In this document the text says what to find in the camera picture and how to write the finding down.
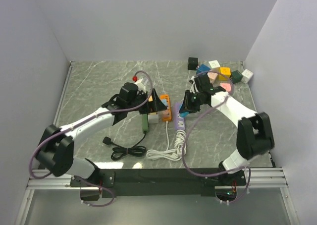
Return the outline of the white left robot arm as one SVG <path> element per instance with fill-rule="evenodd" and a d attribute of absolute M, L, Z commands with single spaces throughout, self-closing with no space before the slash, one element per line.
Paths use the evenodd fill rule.
<path fill-rule="evenodd" d="M 56 177 L 70 174 L 81 177 L 87 186 L 94 186 L 99 180 L 99 168 L 88 159 L 75 157 L 74 147 L 100 130 L 122 121 L 129 112 L 149 114 L 166 109 L 154 89 L 148 93 L 141 85 L 125 83 L 119 93 L 88 116 L 61 127 L 48 126 L 34 158 Z"/>

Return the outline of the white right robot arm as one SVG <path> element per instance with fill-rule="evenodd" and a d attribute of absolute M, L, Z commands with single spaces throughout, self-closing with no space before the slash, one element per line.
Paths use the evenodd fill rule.
<path fill-rule="evenodd" d="M 236 173 L 249 167 L 250 161 L 274 148 L 269 115 L 249 109 L 234 99 L 223 87 L 213 86 L 207 74 L 199 73 L 193 76 L 190 82 L 192 86 L 185 92 L 179 113 L 199 112 L 202 105 L 208 105 L 210 109 L 199 115 L 189 131 L 192 131 L 203 117 L 217 110 L 236 126 L 237 139 L 235 151 L 220 162 L 218 172 L 201 174 L 191 170 L 187 165 L 184 167 L 192 175 L 217 177 L 221 184 L 228 185 L 234 180 Z"/>

